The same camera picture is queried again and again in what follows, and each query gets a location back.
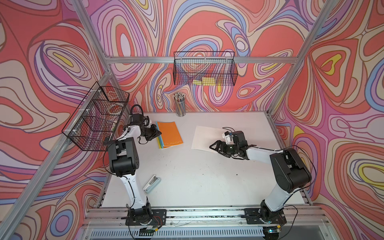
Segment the orange cover notebook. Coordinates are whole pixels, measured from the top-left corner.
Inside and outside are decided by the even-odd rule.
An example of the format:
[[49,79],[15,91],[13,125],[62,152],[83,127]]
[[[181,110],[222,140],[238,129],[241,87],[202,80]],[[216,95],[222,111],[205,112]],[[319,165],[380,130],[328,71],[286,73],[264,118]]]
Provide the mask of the orange cover notebook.
[[163,146],[161,134],[157,137],[157,142],[158,142],[159,149],[163,149],[164,146]]

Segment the remaining cream lined notebook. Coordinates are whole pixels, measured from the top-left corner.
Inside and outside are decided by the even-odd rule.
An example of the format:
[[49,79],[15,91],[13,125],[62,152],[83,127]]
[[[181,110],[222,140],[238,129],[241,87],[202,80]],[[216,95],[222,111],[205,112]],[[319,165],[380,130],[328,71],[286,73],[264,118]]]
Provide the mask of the remaining cream lined notebook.
[[184,143],[175,122],[156,122],[156,125],[162,132],[163,149]]

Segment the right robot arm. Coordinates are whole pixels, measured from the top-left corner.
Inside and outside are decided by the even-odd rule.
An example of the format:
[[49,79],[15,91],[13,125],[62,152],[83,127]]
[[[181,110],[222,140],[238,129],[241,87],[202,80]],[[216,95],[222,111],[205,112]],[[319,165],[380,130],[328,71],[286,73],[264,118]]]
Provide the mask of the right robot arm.
[[312,174],[293,148],[271,150],[249,145],[242,131],[225,132],[224,140],[217,140],[209,148],[226,158],[259,161],[273,168],[276,185],[261,202],[257,222],[271,224],[284,219],[284,204],[312,180]]

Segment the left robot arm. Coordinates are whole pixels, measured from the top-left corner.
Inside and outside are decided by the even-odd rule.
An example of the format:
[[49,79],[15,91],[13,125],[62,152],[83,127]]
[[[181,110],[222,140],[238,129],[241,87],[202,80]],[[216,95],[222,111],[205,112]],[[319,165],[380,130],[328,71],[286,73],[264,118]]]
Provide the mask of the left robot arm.
[[131,202],[128,211],[131,218],[152,215],[148,197],[140,187],[136,176],[140,160],[135,139],[143,137],[149,142],[161,134],[148,116],[132,114],[123,133],[116,140],[108,143],[110,172],[120,178],[128,192]]

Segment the metal pen cup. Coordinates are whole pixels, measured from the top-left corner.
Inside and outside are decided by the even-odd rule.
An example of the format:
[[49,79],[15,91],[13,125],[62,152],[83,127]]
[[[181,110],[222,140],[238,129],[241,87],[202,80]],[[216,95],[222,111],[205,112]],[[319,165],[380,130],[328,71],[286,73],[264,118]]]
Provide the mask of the metal pen cup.
[[175,93],[174,100],[176,104],[177,116],[179,117],[185,116],[186,115],[185,94],[182,92]]

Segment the light blue white stapler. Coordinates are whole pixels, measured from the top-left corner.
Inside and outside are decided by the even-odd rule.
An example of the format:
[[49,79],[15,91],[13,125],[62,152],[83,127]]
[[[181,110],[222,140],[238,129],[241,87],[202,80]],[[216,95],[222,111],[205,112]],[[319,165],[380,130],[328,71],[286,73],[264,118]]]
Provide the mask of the light blue white stapler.
[[161,182],[161,180],[162,179],[159,178],[157,175],[153,175],[144,186],[143,191],[146,194],[149,194]]

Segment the yellow sticky notes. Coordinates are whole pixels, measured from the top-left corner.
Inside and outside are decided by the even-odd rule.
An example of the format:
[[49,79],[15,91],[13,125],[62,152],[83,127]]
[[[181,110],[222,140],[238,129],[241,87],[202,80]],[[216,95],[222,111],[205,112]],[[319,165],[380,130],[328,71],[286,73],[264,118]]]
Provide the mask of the yellow sticky notes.
[[215,78],[202,77],[201,79],[193,80],[192,84],[197,86],[215,86],[217,83]]

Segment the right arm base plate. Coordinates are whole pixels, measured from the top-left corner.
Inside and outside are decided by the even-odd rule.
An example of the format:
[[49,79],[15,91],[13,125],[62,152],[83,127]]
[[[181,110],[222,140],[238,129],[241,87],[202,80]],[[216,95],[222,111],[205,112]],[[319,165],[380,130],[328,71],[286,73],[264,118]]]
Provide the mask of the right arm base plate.
[[247,221],[248,225],[285,225],[287,223],[283,209],[271,212],[268,208],[244,209],[241,218]]

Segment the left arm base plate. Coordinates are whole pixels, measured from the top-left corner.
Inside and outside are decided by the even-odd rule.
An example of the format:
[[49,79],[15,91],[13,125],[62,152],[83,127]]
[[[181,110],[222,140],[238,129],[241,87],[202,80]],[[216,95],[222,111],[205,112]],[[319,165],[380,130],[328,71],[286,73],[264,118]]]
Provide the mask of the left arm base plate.
[[151,213],[128,213],[125,220],[126,226],[164,226],[166,224],[167,210],[155,209]]

